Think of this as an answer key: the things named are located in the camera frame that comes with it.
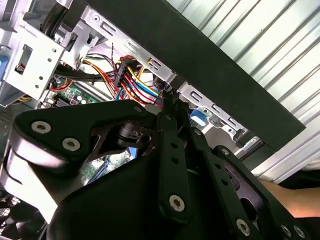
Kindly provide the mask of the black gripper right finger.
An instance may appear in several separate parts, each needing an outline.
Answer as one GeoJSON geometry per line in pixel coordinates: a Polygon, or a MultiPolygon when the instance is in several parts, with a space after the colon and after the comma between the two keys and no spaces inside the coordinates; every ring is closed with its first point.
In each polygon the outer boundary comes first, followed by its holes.
{"type": "Polygon", "coordinates": [[[173,97],[179,134],[197,157],[187,165],[213,189],[221,211],[223,240],[310,240],[312,235],[292,216],[236,157],[222,145],[210,148],[204,135],[191,126],[189,106],[173,97]]]}

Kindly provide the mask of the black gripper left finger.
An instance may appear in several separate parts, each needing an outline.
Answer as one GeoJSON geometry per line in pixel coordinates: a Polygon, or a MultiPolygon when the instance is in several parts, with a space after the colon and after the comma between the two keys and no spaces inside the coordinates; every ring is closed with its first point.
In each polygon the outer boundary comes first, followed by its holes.
{"type": "Polygon", "coordinates": [[[83,188],[81,170],[99,157],[137,148],[136,160],[158,164],[160,213],[186,225],[192,217],[185,143],[179,138],[175,96],[159,113],[133,100],[25,111],[12,123],[3,161],[3,186],[36,207],[50,223],[60,203],[83,188]]]}

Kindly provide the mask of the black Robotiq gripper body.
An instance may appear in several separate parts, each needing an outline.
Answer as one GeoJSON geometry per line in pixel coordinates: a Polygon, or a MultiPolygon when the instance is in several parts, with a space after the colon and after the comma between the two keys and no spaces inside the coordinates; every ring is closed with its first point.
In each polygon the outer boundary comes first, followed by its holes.
{"type": "Polygon", "coordinates": [[[58,206],[50,240],[231,240],[213,185],[195,174],[200,155],[186,155],[192,217],[183,225],[158,205],[158,163],[133,160],[78,189],[58,206]]]}

